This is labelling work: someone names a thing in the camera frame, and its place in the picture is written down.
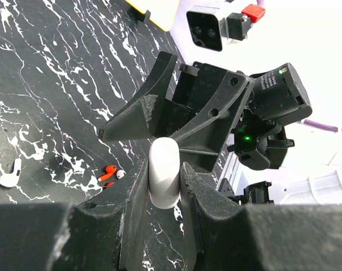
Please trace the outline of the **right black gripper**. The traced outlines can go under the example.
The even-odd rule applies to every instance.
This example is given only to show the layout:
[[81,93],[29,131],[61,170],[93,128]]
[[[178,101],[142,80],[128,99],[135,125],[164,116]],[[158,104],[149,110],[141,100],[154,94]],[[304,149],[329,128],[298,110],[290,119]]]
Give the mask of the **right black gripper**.
[[180,66],[166,103],[166,134],[181,162],[212,172],[223,148],[250,169],[278,169],[295,145],[285,127],[309,117],[312,107],[294,66],[246,76],[206,63]]

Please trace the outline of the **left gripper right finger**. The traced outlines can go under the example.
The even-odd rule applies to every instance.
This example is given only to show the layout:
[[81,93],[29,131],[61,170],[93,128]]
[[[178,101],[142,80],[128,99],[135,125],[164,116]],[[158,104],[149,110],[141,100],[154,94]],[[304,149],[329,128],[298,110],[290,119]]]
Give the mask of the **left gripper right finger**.
[[180,168],[189,270],[342,270],[342,205],[239,205]]

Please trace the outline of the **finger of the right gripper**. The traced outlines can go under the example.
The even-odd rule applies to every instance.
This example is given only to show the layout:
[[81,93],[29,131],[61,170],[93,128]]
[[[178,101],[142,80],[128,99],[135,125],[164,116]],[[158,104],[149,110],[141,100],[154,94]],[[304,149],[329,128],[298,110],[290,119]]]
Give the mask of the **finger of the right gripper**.
[[155,131],[177,56],[161,51],[146,81],[132,99],[100,127],[98,138],[103,142],[148,139]]

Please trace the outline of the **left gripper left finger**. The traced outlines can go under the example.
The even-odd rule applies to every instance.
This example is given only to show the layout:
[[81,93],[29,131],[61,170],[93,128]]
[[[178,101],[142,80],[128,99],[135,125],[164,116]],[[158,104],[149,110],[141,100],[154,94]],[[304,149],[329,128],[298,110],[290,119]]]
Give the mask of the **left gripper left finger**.
[[0,270],[141,270],[148,160],[79,204],[0,204]]

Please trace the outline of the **white earbud charging case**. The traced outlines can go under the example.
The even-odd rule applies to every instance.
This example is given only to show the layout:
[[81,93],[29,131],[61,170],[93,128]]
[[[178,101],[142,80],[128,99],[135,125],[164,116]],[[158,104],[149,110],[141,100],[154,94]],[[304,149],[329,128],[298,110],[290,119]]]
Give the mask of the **white earbud charging case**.
[[149,193],[153,205],[170,209],[179,200],[180,152],[175,140],[156,139],[149,150]]

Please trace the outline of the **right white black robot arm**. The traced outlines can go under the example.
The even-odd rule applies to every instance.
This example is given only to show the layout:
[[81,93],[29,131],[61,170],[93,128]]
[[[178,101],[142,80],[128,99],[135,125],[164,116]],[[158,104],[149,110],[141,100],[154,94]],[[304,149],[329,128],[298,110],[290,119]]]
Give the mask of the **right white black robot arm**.
[[206,63],[182,64],[166,98],[176,56],[161,52],[133,98],[99,129],[103,142],[153,139],[156,173],[188,163],[208,176],[229,156],[215,188],[237,202],[247,196],[276,204],[342,204],[336,138],[309,120],[308,94],[286,63],[247,76]]

